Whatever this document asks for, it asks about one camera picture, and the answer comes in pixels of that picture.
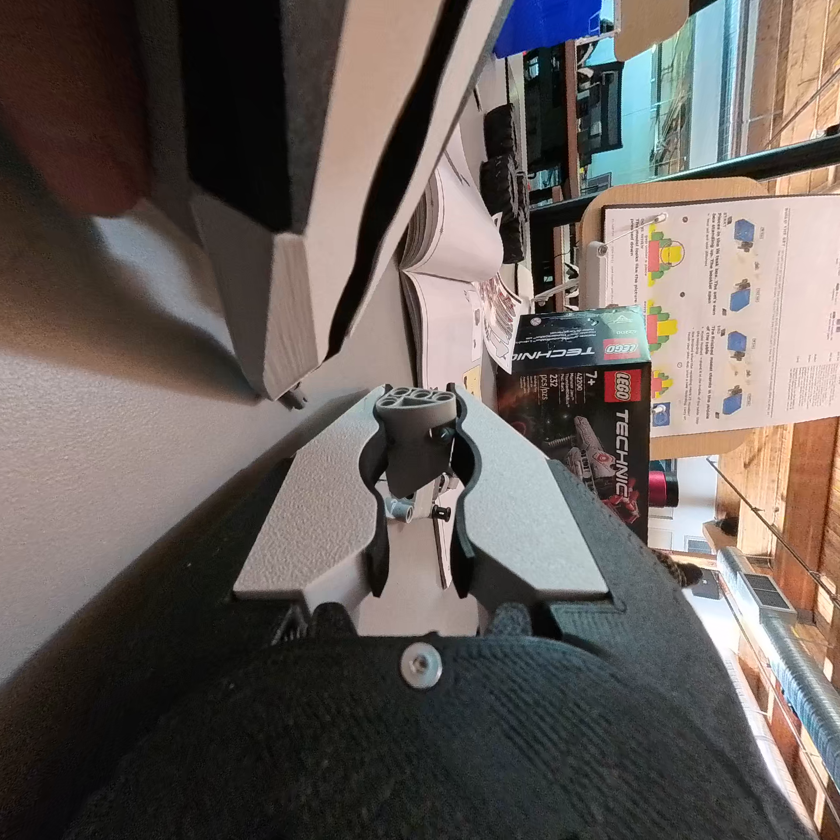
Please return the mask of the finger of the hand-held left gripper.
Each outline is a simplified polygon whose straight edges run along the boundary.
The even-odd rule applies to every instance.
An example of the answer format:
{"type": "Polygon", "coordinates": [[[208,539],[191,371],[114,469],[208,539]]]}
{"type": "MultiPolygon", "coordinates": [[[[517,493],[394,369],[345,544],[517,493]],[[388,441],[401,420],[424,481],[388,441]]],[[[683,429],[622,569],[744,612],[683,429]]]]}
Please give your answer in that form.
{"type": "Polygon", "coordinates": [[[241,375],[328,360],[375,169],[443,2],[138,2],[152,202],[204,254],[241,375]]]}
{"type": "Polygon", "coordinates": [[[512,2],[443,2],[415,81],[374,171],[327,358],[351,335],[444,151],[512,2]]]}

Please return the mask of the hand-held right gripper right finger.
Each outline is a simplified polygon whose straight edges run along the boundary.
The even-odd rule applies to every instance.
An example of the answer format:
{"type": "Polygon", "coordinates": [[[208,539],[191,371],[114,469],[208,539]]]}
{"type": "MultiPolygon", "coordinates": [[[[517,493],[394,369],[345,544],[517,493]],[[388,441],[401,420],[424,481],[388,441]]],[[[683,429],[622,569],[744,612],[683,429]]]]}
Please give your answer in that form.
{"type": "Polygon", "coordinates": [[[607,583],[545,454],[460,385],[451,466],[464,489],[450,546],[453,585],[488,613],[593,602],[607,583]]]}

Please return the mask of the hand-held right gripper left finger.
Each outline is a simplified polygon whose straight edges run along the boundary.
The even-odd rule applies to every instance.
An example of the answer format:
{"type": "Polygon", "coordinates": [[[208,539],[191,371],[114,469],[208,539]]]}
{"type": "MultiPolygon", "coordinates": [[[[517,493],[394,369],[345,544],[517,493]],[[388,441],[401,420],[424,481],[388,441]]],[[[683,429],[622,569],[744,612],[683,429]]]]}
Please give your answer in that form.
{"type": "Polygon", "coordinates": [[[297,451],[234,583],[238,599],[352,613],[383,594],[390,544],[376,484],[388,453],[375,405],[390,390],[375,387],[297,451]]]}

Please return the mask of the grey toy brick piece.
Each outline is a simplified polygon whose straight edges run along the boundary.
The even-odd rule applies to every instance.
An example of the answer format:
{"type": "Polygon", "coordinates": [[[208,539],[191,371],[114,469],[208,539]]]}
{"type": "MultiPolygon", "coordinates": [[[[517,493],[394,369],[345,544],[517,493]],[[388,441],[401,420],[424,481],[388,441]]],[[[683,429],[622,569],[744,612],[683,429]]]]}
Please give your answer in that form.
{"type": "Polygon", "coordinates": [[[433,524],[445,590],[453,580],[450,543],[456,502],[463,489],[451,466],[457,412],[454,392],[408,386],[392,388],[374,406],[387,445],[386,509],[398,518],[396,504],[404,502],[413,508],[406,522],[433,524]]]}

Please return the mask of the grey desk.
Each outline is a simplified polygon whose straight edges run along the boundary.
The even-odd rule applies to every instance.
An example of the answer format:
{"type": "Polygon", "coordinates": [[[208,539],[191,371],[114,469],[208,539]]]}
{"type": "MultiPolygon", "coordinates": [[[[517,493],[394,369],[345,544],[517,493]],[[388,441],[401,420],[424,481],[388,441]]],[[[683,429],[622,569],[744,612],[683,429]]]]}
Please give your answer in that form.
{"type": "MultiPolygon", "coordinates": [[[[148,127],[147,84],[143,73],[148,127]]],[[[409,372],[391,257],[310,408],[409,372]]],[[[72,213],[2,126],[2,680],[304,419],[254,392],[211,270],[150,195],[72,213]]]]}

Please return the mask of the person's left hand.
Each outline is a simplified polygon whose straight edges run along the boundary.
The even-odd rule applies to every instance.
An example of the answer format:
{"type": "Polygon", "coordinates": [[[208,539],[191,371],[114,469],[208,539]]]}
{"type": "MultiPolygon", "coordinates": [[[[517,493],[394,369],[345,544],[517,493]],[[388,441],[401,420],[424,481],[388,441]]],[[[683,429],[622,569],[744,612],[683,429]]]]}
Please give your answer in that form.
{"type": "Polygon", "coordinates": [[[2,1],[2,126],[72,213],[115,217],[151,194],[134,2],[2,1]]]}

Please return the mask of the black toy tire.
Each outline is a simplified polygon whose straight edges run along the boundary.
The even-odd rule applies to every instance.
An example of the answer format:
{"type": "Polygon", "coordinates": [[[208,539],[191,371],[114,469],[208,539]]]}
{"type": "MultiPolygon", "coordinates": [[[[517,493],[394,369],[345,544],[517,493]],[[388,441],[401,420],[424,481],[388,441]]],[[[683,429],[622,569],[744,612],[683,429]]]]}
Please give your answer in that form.
{"type": "Polygon", "coordinates": [[[479,192],[498,225],[504,265],[514,265],[526,256],[529,232],[529,182],[514,154],[499,154],[481,163],[479,192]]]}
{"type": "Polygon", "coordinates": [[[501,156],[518,158],[518,118],[512,103],[485,112],[482,127],[488,160],[501,156]]]}

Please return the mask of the white instruction booklet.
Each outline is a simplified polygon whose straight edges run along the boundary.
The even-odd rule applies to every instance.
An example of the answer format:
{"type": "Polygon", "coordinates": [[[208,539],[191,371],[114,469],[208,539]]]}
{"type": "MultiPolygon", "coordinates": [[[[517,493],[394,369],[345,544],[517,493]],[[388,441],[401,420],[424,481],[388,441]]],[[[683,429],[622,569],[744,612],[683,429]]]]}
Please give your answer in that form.
{"type": "Polygon", "coordinates": [[[443,153],[426,184],[400,261],[416,385],[443,391],[456,383],[480,397],[484,293],[498,278],[501,262],[497,220],[487,211],[457,144],[443,153]]]}

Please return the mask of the black toy set box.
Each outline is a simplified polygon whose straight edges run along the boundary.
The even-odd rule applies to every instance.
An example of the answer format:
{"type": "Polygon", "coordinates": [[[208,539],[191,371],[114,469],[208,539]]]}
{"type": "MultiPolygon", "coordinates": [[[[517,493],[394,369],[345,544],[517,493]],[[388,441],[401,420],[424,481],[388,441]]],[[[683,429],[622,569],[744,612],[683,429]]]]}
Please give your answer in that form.
{"type": "Polygon", "coordinates": [[[652,365],[638,306],[520,316],[499,415],[644,543],[652,365]]]}

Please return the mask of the pink bottle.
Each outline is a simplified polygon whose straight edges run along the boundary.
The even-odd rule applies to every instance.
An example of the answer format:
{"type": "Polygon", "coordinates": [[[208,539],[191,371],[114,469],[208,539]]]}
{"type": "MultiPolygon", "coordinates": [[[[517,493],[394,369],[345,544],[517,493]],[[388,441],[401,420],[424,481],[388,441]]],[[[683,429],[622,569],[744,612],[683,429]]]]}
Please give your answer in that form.
{"type": "Polygon", "coordinates": [[[648,506],[676,508],[679,504],[677,458],[652,459],[648,463],[648,506]]]}

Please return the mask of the blue plastic bin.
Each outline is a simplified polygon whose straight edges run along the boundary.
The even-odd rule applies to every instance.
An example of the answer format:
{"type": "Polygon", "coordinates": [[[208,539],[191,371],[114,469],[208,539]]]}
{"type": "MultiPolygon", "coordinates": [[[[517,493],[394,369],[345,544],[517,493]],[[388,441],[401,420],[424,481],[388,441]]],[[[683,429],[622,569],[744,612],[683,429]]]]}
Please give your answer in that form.
{"type": "Polygon", "coordinates": [[[599,35],[602,1],[514,1],[492,53],[498,59],[599,35]]]}

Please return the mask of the silver duct pipe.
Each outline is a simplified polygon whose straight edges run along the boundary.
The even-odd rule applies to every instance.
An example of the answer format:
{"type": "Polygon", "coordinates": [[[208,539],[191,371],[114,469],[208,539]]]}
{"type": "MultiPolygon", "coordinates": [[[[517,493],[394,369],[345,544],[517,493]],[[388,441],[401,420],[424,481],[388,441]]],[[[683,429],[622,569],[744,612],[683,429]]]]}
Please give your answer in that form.
{"type": "Polygon", "coordinates": [[[798,613],[767,574],[748,570],[736,548],[717,552],[717,569],[758,639],[789,706],[839,786],[839,695],[795,634],[798,613]]]}

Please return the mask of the black metal frame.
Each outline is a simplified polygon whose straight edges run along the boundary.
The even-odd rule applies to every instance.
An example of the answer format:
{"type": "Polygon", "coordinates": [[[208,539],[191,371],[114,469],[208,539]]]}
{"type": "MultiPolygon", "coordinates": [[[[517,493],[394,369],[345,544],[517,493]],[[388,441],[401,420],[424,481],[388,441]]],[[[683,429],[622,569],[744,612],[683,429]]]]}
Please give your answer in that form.
{"type": "MultiPolygon", "coordinates": [[[[737,176],[744,176],[757,182],[765,182],[838,164],[839,125],[836,123],[830,126],[826,133],[819,138],[745,154],[670,175],[662,175],[651,181],[642,182],[640,186],[737,176]]],[[[601,190],[600,192],[565,198],[550,205],[535,206],[530,212],[530,233],[534,235],[535,233],[541,233],[543,230],[551,230],[565,224],[580,222],[585,209],[604,193],[605,190],[601,190]]]]}

